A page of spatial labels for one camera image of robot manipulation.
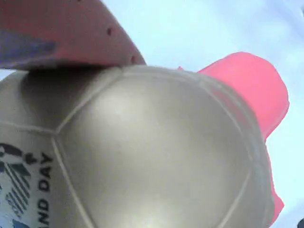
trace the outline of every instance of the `pale blue sky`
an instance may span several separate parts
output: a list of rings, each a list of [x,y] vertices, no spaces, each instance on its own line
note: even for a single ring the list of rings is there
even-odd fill
[[[197,71],[232,52],[275,65],[290,109],[268,138],[275,186],[286,207],[273,228],[304,217],[304,0],[104,0],[153,66]],[[0,78],[8,72],[0,71]]]

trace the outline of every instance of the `white soccer ball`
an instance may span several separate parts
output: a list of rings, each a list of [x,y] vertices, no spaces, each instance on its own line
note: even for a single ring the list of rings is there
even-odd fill
[[[257,121],[207,76],[148,66],[16,72],[0,83],[0,144],[22,152],[0,158],[17,174],[0,175],[17,193],[9,204],[0,192],[0,214],[24,227],[271,223]]]

